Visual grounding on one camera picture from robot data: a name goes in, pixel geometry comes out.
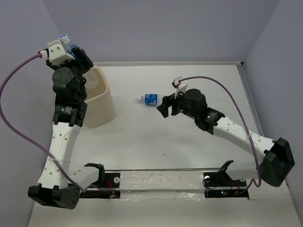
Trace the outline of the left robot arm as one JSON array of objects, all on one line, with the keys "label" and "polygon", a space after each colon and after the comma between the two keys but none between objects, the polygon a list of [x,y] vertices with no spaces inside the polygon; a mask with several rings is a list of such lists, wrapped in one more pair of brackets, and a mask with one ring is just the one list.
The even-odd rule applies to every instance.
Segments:
[{"label": "left robot arm", "polygon": [[56,94],[52,141],[46,151],[48,158],[43,172],[27,194],[40,205],[72,210],[81,192],[91,185],[99,187],[105,181],[102,164],[87,163],[74,175],[75,179],[68,175],[74,144],[88,106],[83,75],[93,67],[93,63],[83,49],[74,47],[71,53],[60,54],[58,62],[55,62],[54,51],[50,49],[46,64],[54,70],[52,82]]}]

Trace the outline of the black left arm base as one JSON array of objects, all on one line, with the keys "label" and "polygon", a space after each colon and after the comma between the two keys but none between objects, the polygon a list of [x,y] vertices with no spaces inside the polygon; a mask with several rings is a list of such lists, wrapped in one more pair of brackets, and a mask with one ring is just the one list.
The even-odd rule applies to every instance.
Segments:
[{"label": "black left arm base", "polygon": [[105,172],[103,180],[97,180],[80,193],[80,199],[119,199],[120,178],[119,172]]}]

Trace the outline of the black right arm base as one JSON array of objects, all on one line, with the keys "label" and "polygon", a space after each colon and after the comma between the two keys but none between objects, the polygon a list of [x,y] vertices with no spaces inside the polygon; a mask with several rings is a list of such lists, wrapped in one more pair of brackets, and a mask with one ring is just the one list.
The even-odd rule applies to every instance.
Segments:
[{"label": "black right arm base", "polygon": [[249,198],[246,182],[228,176],[226,171],[231,163],[233,160],[227,161],[218,171],[203,173],[205,198]]}]

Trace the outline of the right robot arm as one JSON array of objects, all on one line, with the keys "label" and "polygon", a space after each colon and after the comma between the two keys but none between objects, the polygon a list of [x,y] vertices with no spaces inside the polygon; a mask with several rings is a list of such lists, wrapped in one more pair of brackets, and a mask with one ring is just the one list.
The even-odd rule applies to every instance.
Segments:
[{"label": "right robot arm", "polygon": [[246,131],[223,113],[210,108],[205,95],[198,89],[163,97],[157,110],[164,118],[182,113],[193,119],[199,129],[225,139],[251,155],[256,154],[260,166],[257,177],[271,186],[279,187],[295,165],[287,140],[273,140]]}]

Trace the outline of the blue label bottle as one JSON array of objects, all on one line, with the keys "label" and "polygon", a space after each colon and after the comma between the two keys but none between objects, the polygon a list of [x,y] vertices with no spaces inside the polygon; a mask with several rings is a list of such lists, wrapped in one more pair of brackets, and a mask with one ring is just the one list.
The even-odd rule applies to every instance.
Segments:
[{"label": "blue label bottle", "polygon": [[98,78],[93,70],[88,71],[83,76],[86,79],[86,89],[93,89],[98,85]]},{"label": "blue label bottle", "polygon": [[147,106],[157,106],[160,103],[159,95],[145,94],[139,97],[138,102]]},{"label": "blue label bottle", "polygon": [[74,44],[74,43],[71,41],[71,39],[68,37],[67,34],[61,35],[61,36],[59,37],[59,40],[63,41],[63,43],[64,43],[64,45],[65,45],[65,47],[66,47],[66,49],[67,49],[67,52],[68,52],[69,54],[71,54],[73,57],[75,57],[75,55],[74,55],[72,49],[74,49],[74,48],[79,49],[79,46],[77,46],[76,44]]}]

